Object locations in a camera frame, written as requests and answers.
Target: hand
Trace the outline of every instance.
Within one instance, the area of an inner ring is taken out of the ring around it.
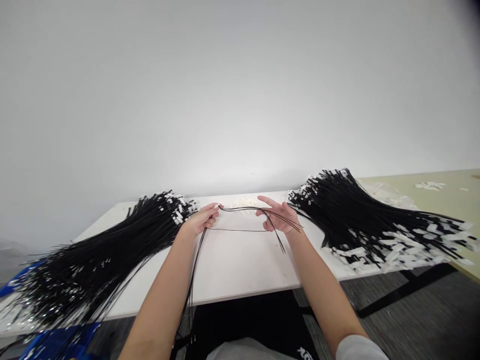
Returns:
[[[195,233],[200,234],[205,228],[211,229],[216,219],[219,216],[219,208],[215,207],[216,202],[212,202],[207,206],[202,207],[197,213],[193,214],[185,223],[181,226],[185,227]]]
[[[281,215],[284,218],[290,219],[291,221],[293,221],[296,224],[299,223],[299,218],[297,216],[297,213],[290,206],[288,206],[285,201],[282,202],[282,204],[280,205],[275,200],[272,200],[271,198],[266,197],[266,196],[259,196],[258,200],[260,200],[264,203],[267,203],[268,205],[271,206],[271,207],[262,207],[262,209],[267,209],[267,210],[270,210],[274,213],[277,213],[278,215]],[[268,219],[263,222],[263,228],[265,230],[268,230],[268,231],[272,232],[275,228],[277,230],[280,230],[281,232],[284,232],[285,234],[288,234],[289,232],[291,232],[294,229],[292,226],[290,226],[288,223],[286,223],[281,218],[279,218],[279,217],[277,217],[277,216],[275,216],[271,213],[268,213],[268,212],[267,212],[267,214],[268,214],[268,217],[271,220],[271,223]],[[261,216],[261,215],[265,215],[265,214],[262,211],[257,210],[256,215]]]

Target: black pants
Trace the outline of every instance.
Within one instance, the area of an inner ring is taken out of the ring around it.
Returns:
[[[195,341],[188,341],[187,360],[205,359],[224,342],[243,338],[295,359],[304,359],[306,352],[318,359],[291,290],[198,306],[193,333]]]

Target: table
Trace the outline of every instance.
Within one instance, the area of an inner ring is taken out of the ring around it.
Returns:
[[[435,211],[478,223],[480,214],[480,179],[471,175],[480,170],[440,172],[422,175],[401,175],[364,179],[369,182],[386,182],[411,197],[422,210]],[[440,191],[415,188],[418,182],[434,181],[446,183]],[[238,198],[257,195],[268,196],[278,202],[287,199],[287,191],[264,192],[262,194],[237,194],[196,197],[200,206],[212,202],[231,207]],[[87,239],[122,221],[134,202],[116,204],[101,218],[78,236],[74,242]],[[220,229],[262,230],[263,219],[253,214],[222,212],[215,223]],[[338,281],[381,274],[380,269],[357,274],[341,261],[321,250],[324,235],[315,225],[300,217],[313,247],[328,265]],[[472,232],[479,237],[478,226]],[[279,232],[286,253],[282,253],[274,233],[211,230],[205,235],[195,272],[193,305],[202,305],[241,297],[261,295],[301,286],[295,270],[292,253],[285,236]],[[156,254],[137,273],[125,291],[106,315],[105,320],[130,317],[137,314],[147,292],[162,266],[170,249]],[[452,265],[480,282],[480,257],[478,253],[462,250],[462,255],[475,262],[466,266],[453,262]],[[24,334],[26,329],[16,324],[7,327],[8,317],[0,321],[0,337]]]
[[[414,199],[415,205],[424,211],[444,214],[476,224],[470,229],[470,232],[476,238],[480,238],[479,169],[384,176],[367,180],[392,185],[402,194]],[[415,184],[426,182],[444,183],[445,187],[439,191],[415,187]],[[464,265],[454,260],[450,263],[433,266],[419,276],[415,276],[411,271],[400,271],[408,279],[408,282],[370,305],[356,309],[358,317],[365,318],[455,271],[462,272],[480,284],[480,252],[472,252],[460,247],[459,253],[474,262],[475,265]]]

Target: white table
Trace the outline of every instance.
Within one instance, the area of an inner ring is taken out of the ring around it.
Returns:
[[[281,203],[287,200],[286,191],[254,194],[220,195],[197,197],[199,205],[221,203],[233,207],[239,198],[249,196],[256,199],[265,195]],[[79,242],[96,235],[125,219],[129,207],[136,202],[121,202],[112,207],[94,224],[78,236]],[[238,212],[220,212],[215,228],[238,230],[263,230],[264,216]],[[315,250],[328,265],[339,281],[381,274],[380,269],[358,274],[330,253],[321,250],[324,234],[310,221],[300,217],[300,223]],[[209,230],[205,234],[195,271],[193,305],[202,305],[224,300],[261,295],[301,286],[292,253],[284,234],[278,232],[285,247],[282,253],[275,233]],[[105,320],[134,316],[160,270],[170,249],[156,254],[136,274],[124,292],[119,296]],[[0,337],[20,335],[28,329],[11,322],[13,314],[0,320]]]

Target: bundle of cable ties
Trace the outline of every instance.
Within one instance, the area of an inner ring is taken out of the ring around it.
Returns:
[[[371,197],[348,169],[324,170],[289,193],[290,206],[325,234],[322,247],[358,274],[410,270],[476,251],[473,225],[449,216],[393,207]]]
[[[105,317],[133,276],[172,245],[181,224],[196,211],[194,200],[186,202],[171,190],[145,196],[117,225],[46,254],[16,279],[16,297],[6,306],[17,312],[12,322],[44,334],[76,327],[57,352],[59,359],[69,359],[67,347],[82,339],[85,326]],[[43,342],[34,350],[41,351]]]

